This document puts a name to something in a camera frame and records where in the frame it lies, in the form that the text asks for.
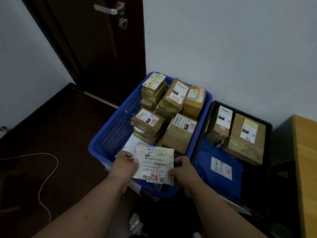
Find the blue package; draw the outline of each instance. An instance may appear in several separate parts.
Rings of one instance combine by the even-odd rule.
[[[243,165],[226,152],[202,140],[194,157],[193,166],[203,181],[225,196],[239,201]]]

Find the blue plastic basket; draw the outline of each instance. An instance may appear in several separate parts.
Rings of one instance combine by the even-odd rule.
[[[129,97],[127,97],[127,99],[121,104],[117,111],[114,112],[110,119],[89,143],[88,150],[90,154],[110,167],[113,164],[114,156],[124,147],[133,133],[133,127],[130,125],[131,118],[136,115],[141,108],[140,101],[142,99],[142,84],[152,73],[153,72],[149,73],[145,79],[142,80],[142,82],[129,95]],[[173,80],[173,78],[166,76],[166,82],[168,84],[171,84]],[[211,100],[212,95],[209,92],[206,92],[205,102],[200,113],[200,117],[198,117],[197,126],[186,151],[186,155],[189,158],[192,156],[194,151],[204,120],[207,116]],[[166,192],[161,192],[144,180],[135,179],[135,181],[141,185],[142,189],[146,189],[148,192],[160,198],[172,198],[178,191],[178,187],[168,186]]]

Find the forearm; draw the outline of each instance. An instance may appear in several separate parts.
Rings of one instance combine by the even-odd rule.
[[[192,193],[198,215],[209,237],[266,237],[207,184],[201,182]]]
[[[118,205],[121,189],[120,181],[109,175],[34,237],[104,237]]]

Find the white wall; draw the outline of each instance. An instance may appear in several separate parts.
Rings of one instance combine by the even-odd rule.
[[[317,120],[317,0],[143,0],[147,72],[279,125]]]
[[[69,82],[23,2],[0,0],[0,126],[13,128]]]

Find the white cable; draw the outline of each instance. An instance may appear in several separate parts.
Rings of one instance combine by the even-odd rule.
[[[41,186],[41,188],[40,188],[40,190],[39,190],[39,193],[38,193],[38,195],[37,195],[37,198],[38,198],[38,201],[39,201],[40,205],[42,205],[43,208],[46,209],[47,212],[48,212],[48,214],[49,214],[49,223],[50,223],[50,222],[51,222],[51,212],[50,212],[50,210],[42,203],[42,201],[41,201],[41,199],[40,199],[40,193],[41,193],[41,190],[42,190],[42,188],[43,188],[45,182],[49,179],[49,177],[50,177],[50,176],[55,172],[55,170],[57,169],[57,167],[58,167],[58,159],[57,159],[54,155],[51,155],[51,154],[49,154],[49,153],[35,153],[35,154],[20,155],[20,156],[15,156],[15,157],[8,158],[8,159],[0,159],[0,160],[11,160],[11,159],[20,158],[20,157],[25,157],[25,156],[31,156],[31,155],[50,155],[50,156],[53,156],[53,157],[56,159],[56,161],[57,161],[57,164],[56,164],[55,169],[54,169],[53,172],[46,178],[46,180],[43,182],[43,184],[42,184],[42,186]]]

